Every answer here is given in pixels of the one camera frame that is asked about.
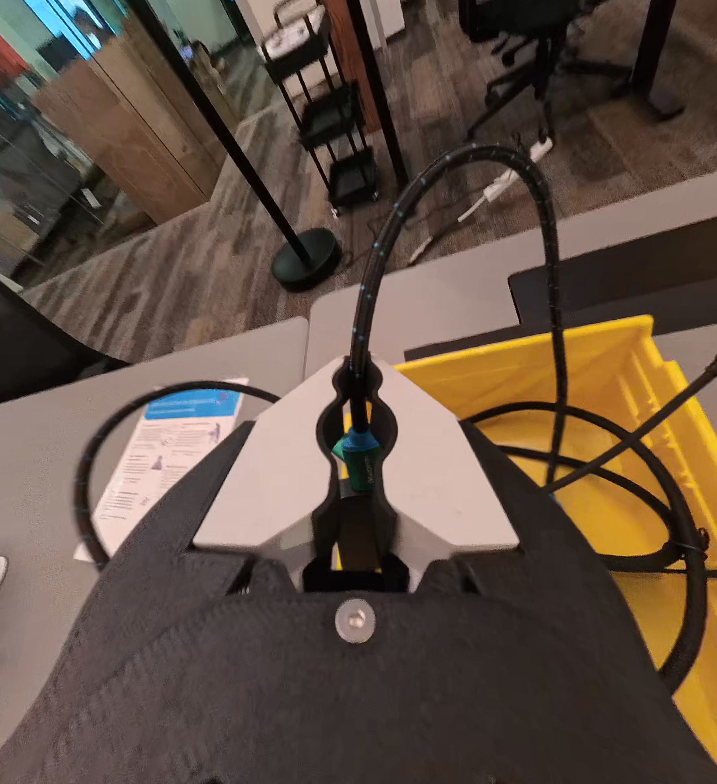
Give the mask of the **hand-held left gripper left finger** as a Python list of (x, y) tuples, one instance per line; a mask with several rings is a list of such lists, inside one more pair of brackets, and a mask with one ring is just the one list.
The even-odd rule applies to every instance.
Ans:
[(330, 451), (316, 426), (336, 400), (333, 359), (262, 412), (197, 531), (193, 545), (261, 557), (315, 557), (312, 515), (330, 490)]

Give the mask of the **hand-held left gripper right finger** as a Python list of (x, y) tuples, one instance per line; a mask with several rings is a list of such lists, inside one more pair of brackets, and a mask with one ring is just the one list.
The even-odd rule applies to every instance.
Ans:
[(383, 494), (398, 515), (392, 550), (402, 561), (438, 561), (515, 550), (519, 537), (459, 418), (384, 360), (378, 397), (396, 438), (382, 463)]

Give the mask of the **yellow plastic bin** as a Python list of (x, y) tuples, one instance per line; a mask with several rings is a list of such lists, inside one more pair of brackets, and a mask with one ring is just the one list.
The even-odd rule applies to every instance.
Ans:
[[(650, 316), (567, 329), (568, 402), (632, 431), (686, 388), (674, 361), (662, 358)], [(461, 418), (499, 405), (552, 402), (549, 335), (530, 336), (396, 365), (396, 369)], [(692, 399), (643, 443), (682, 490), (697, 529), (709, 536), (706, 567), (717, 570), (717, 416)], [(556, 499), (600, 553), (635, 556), (667, 540), (659, 516), (628, 491), (585, 477)], [(717, 579), (710, 578), (706, 634), (675, 702), (717, 763)]]

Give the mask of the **white printed paper sheet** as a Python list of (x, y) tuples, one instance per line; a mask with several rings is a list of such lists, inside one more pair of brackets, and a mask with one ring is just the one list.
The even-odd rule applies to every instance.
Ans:
[(113, 556), (150, 509), (233, 431), (244, 399), (239, 390), (199, 388), (149, 401), (93, 506), (90, 471), (100, 446), (125, 419), (111, 417), (77, 464), (73, 505), (81, 541), (74, 559), (93, 560), (89, 543), (105, 552), (99, 561)]

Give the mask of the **black floor pole stand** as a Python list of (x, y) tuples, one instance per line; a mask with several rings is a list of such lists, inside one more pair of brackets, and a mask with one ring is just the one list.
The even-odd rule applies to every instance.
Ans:
[(335, 234), (323, 227), (300, 233), (294, 231), (231, 130), (209, 100), (207, 93), (188, 69), (153, 8), (146, 1), (128, 1), (127, 5), (157, 47), (158, 52), (176, 74), (186, 93), (271, 217), (276, 228), (283, 234), (285, 243), (276, 251), (272, 260), (273, 278), (288, 292), (314, 289), (335, 272), (341, 260), (342, 250)]

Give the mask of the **black utility cart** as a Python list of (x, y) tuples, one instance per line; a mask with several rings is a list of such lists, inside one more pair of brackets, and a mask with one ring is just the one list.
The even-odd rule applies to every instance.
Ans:
[(344, 74), (333, 23), (323, 2), (274, 5), (275, 27), (258, 45), (326, 187), (335, 218), (379, 196), (378, 172), (364, 133), (363, 100)]

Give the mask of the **brown cardboard crate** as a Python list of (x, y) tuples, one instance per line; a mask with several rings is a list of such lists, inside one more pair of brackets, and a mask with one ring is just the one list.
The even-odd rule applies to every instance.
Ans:
[(133, 12), (32, 101), (155, 224), (212, 198), (227, 153)]

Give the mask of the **wooden pillar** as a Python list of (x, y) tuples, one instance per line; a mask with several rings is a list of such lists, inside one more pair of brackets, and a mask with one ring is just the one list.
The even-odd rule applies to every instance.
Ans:
[(332, 20), (334, 52), (342, 69), (341, 73), (346, 82), (355, 82), (358, 86), (363, 104), (365, 130), (369, 134), (373, 134), (380, 130), (381, 123), (347, 2), (324, 1), (324, 5)]

